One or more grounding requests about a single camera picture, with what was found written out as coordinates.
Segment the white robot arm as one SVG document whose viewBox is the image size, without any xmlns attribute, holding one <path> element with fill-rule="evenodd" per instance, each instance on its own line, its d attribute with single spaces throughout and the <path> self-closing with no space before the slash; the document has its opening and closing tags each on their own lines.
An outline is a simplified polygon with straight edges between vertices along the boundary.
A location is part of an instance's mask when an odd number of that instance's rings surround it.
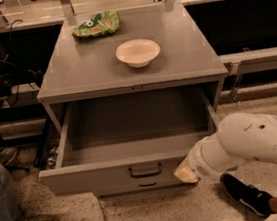
<svg viewBox="0 0 277 221">
<path fill-rule="evenodd" d="M 257 161 L 277 164 L 277 117 L 229 114 L 213 135 L 192 146 L 173 174 L 192 184 Z"/>
</svg>

